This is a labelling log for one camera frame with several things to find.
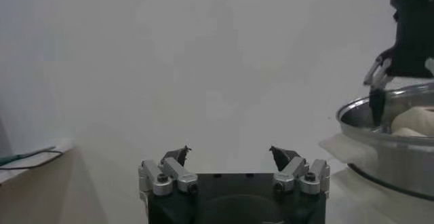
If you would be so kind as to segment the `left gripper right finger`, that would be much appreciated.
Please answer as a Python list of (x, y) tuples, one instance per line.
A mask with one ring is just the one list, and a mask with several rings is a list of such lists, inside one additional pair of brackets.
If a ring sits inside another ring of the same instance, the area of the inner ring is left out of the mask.
[(316, 159), (312, 164), (297, 152), (271, 146), (277, 172), (273, 174), (273, 189), (288, 193), (299, 187), (307, 195), (330, 194), (330, 166), (325, 160)]

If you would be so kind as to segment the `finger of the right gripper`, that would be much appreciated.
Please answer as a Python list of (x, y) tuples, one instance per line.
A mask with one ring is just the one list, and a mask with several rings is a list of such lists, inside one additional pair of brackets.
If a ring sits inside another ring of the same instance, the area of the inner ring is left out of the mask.
[(368, 104), (375, 127), (381, 125), (386, 103), (386, 87), (393, 80), (393, 77), (387, 74), (390, 66), (391, 58), (378, 56), (363, 79), (363, 84), (370, 87)]

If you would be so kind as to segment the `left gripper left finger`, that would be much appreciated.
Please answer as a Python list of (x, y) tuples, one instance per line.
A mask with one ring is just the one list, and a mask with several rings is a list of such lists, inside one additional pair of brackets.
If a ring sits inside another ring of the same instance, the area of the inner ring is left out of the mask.
[(168, 196), (175, 190), (189, 195), (196, 194), (199, 177), (184, 167), (190, 150), (191, 148), (184, 146), (168, 151), (158, 163), (154, 160), (142, 160), (138, 167), (139, 192), (159, 197)]

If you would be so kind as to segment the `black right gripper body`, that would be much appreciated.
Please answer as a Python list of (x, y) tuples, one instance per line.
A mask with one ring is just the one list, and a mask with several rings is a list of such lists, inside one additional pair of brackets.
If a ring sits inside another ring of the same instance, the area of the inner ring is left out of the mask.
[(425, 63), (433, 57), (433, 0), (391, 0), (397, 23), (394, 45), (383, 54), (389, 77), (432, 78)]

